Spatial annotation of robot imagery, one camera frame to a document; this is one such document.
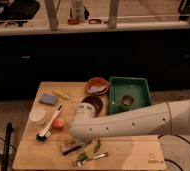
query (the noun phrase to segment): white cup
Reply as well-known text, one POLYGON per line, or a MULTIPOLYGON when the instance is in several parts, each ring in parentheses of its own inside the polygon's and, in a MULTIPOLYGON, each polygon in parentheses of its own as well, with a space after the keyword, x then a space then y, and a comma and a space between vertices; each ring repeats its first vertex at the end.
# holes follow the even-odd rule
POLYGON ((43 107, 34 107, 29 113, 29 119, 37 125, 44 124, 46 122, 46 110, 43 107))

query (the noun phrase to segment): metal rod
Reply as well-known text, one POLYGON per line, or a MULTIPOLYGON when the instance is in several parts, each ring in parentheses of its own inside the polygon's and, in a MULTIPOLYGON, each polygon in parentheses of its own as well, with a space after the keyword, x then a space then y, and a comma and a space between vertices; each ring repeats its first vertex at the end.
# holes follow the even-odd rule
POLYGON ((115 29, 117 27, 119 0, 110 0, 109 24, 108 27, 115 29))
POLYGON ((6 136, 4 143, 4 153, 1 163, 1 171, 7 171, 8 161, 9 161, 9 147, 10 147, 10 139, 12 131, 13 131, 12 124, 8 123, 6 126, 6 136))
POLYGON ((58 30, 57 12, 53 0, 44 0, 51 31, 58 30))

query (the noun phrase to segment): teal plastic tray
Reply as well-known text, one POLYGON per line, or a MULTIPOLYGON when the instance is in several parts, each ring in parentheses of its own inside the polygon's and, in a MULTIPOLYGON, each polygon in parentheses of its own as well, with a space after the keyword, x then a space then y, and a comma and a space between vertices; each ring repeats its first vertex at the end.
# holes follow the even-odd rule
POLYGON ((134 103, 130 110, 151 105, 148 82, 145 78, 111 77, 109 89, 109 114, 124 112, 122 110, 122 97, 130 95, 134 103))

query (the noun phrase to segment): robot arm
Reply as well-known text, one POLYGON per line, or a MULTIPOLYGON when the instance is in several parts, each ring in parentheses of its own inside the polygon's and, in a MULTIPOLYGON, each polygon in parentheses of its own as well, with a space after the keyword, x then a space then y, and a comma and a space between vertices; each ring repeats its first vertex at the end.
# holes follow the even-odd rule
POLYGON ((70 133, 81 142, 94 137, 185 134, 190 135, 190 100, 168 102, 95 118, 94 106, 80 103, 70 133))

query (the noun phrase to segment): red bowl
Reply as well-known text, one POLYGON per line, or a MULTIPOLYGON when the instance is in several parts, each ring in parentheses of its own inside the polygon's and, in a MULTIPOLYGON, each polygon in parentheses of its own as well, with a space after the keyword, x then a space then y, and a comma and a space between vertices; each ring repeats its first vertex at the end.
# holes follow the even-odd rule
POLYGON ((109 82, 101 77, 94 77, 88 80, 85 91, 90 95, 102 95, 109 90, 109 82))

